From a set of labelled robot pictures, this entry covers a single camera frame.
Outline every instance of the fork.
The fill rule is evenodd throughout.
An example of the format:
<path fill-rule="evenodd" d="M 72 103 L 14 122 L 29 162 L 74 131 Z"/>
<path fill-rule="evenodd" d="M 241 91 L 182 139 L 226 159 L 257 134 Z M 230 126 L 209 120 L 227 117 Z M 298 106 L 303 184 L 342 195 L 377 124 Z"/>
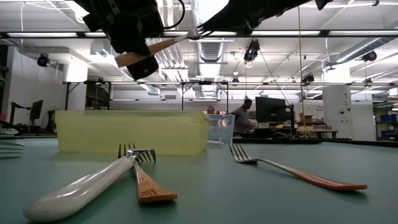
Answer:
<path fill-rule="evenodd" d="M 142 150 L 131 151 L 131 157 L 137 157 L 133 162 L 133 168 L 136 171 L 137 177 L 137 193 L 138 201 L 141 203 L 147 202 L 158 202 L 164 200 L 174 200 L 177 199 L 178 195 L 163 188 L 158 183 L 156 183 L 152 178 L 150 178 L 140 167 L 140 164 L 144 162 L 151 162 L 151 157 L 156 162 L 156 153 L 153 149 L 149 149 L 150 153 L 142 154 Z M 126 155 L 126 145 L 124 145 L 124 155 Z M 119 145 L 119 158 L 121 157 L 121 145 Z"/>
<path fill-rule="evenodd" d="M 23 147 L 25 145 L 10 142 L 0 141 L 0 158 L 18 158 L 22 156 Z"/>
<path fill-rule="evenodd" d="M 168 200 L 177 198 L 177 194 L 167 194 L 139 167 L 137 160 L 149 160 L 152 156 L 155 160 L 153 149 L 138 149 L 127 151 L 124 145 L 124 156 L 121 155 L 121 144 L 119 145 L 119 159 L 108 164 L 106 167 L 88 174 L 66 187 L 58 189 L 50 194 L 44 195 L 24 210 L 26 218 L 33 222 L 55 222 L 73 215 L 111 184 L 129 171 L 133 166 L 138 173 L 139 200 L 140 202 L 154 202 L 156 200 Z"/>
<path fill-rule="evenodd" d="M 319 187 L 324 187 L 326 189 L 332 189 L 336 191 L 349 191 L 349 190 L 364 190 L 367 189 L 368 186 L 366 184 L 348 184 L 344 182 L 338 182 L 335 180 L 329 180 L 322 177 L 317 177 L 313 174 L 301 172 L 299 170 L 284 166 L 282 164 L 278 164 L 276 162 L 272 162 L 266 159 L 251 159 L 249 155 L 243 150 L 241 145 L 238 146 L 229 146 L 229 150 L 234 157 L 234 160 L 241 164 L 257 164 L 257 162 L 264 162 L 266 164 L 272 165 L 276 168 L 284 170 L 299 179 L 307 181 L 311 184 L 317 185 Z"/>

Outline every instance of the fluorescent light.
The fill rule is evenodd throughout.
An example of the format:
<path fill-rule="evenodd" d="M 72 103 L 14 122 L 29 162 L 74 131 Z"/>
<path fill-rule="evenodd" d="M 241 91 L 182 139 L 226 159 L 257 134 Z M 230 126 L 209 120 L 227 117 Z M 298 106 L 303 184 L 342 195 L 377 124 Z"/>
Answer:
<path fill-rule="evenodd" d="M 75 32 L 9 32 L 9 37 L 77 37 Z"/>
<path fill-rule="evenodd" d="M 398 35 L 398 30 L 338 30 L 329 35 Z"/>
<path fill-rule="evenodd" d="M 163 32 L 163 35 L 165 37 L 167 36 L 175 36 L 175 35 L 187 35 L 188 31 L 165 31 Z"/>
<path fill-rule="evenodd" d="M 398 88 L 392 88 L 389 90 L 389 96 L 397 96 L 398 95 Z"/>
<path fill-rule="evenodd" d="M 86 37 L 106 37 L 104 32 L 87 32 L 85 35 Z"/>
<path fill-rule="evenodd" d="M 202 43 L 233 43 L 234 40 L 200 39 L 200 40 L 189 40 L 189 42 L 202 42 Z"/>
<path fill-rule="evenodd" d="M 253 31 L 251 35 L 299 35 L 300 31 L 298 30 L 259 30 Z M 319 30 L 303 30 L 301 31 L 301 35 L 319 35 Z"/>
<path fill-rule="evenodd" d="M 148 85 L 180 85 L 179 82 L 145 82 Z"/>
<path fill-rule="evenodd" d="M 166 99 L 112 99 L 112 101 L 181 101 L 181 100 L 166 100 Z"/>
<path fill-rule="evenodd" d="M 209 36 L 217 36 L 217 35 L 236 36 L 236 33 L 235 32 L 216 31 L 216 32 L 210 34 Z"/>
<path fill-rule="evenodd" d="M 112 82 L 112 85 L 139 85 L 138 82 Z"/>

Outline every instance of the pole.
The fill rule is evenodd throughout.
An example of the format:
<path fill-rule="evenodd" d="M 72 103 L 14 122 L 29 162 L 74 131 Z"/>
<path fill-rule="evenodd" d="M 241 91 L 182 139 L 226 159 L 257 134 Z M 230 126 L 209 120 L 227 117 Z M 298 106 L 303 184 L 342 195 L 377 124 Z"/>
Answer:
<path fill-rule="evenodd" d="M 111 109 L 112 83 L 108 82 L 108 110 Z"/>
<path fill-rule="evenodd" d="M 181 91 L 181 110 L 184 110 L 184 83 L 183 84 L 181 84 L 181 89 L 182 89 L 182 91 Z"/>
<path fill-rule="evenodd" d="M 70 82 L 67 83 L 67 96 L 65 99 L 65 110 L 68 110 L 68 103 L 69 103 L 69 88 L 70 88 Z"/>
<path fill-rule="evenodd" d="M 229 84 L 226 85 L 226 113 L 229 113 Z"/>

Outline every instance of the security camera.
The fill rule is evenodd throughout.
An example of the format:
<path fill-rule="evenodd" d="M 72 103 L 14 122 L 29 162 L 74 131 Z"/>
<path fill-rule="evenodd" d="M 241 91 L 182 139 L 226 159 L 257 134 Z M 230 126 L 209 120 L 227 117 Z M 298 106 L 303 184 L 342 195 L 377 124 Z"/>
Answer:
<path fill-rule="evenodd" d="M 48 54 L 40 54 L 39 59 L 37 59 L 37 65 L 40 67 L 48 67 L 50 64 L 50 59 Z"/>
<path fill-rule="evenodd" d="M 252 62 L 256 59 L 258 55 L 258 51 L 260 50 L 260 44 L 258 40 L 251 40 L 249 47 L 246 49 L 246 53 L 244 54 L 245 62 Z"/>

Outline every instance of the ceiling light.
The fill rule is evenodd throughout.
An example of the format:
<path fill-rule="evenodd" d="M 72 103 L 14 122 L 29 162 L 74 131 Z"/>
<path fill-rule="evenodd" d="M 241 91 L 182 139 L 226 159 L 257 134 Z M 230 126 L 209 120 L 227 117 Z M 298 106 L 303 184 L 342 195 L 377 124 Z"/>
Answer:
<path fill-rule="evenodd" d="M 77 37 L 75 32 L 9 32 L 9 37 Z"/>
<path fill-rule="evenodd" d="M 112 82 L 112 85 L 138 85 L 138 82 Z"/>
<path fill-rule="evenodd" d="M 86 37 L 106 37 L 104 32 L 87 32 L 85 35 Z"/>
<path fill-rule="evenodd" d="M 145 82 L 148 85 L 180 85 L 179 82 Z"/>
<path fill-rule="evenodd" d="M 398 30 L 339 30 L 329 35 L 398 35 Z"/>
<path fill-rule="evenodd" d="M 201 42 L 201 43 L 233 43 L 234 40 L 219 40 L 219 39 L 200 39 L 200 40 L 189 40 L 189 42 Z"/>
<path fill-rule="evenodd" d="M 319 35 L 319 30 L 302 30 L 301 35 Z M 253 31 L 251 35 L 300 35 L 300 31 L 298 30 L 259 30 Z"/>
<path fill-rule="evenodd" d="M 187 35 L 188 34 L 188 31 L 165 31 L 165 32 L 163 32 L 163 35 L 165 36 L 165 37 L 167 37 L 167 36 L 175 36 L 175 35 Z"/>
<path fill-rule="evenodd" d="M 216 32 L 210 34 L 209 36 L 218 36 L 218 35 L 221 35 L 221 36 L 236 36 L 236 33 L 235 32 L 216 31 Z"/>

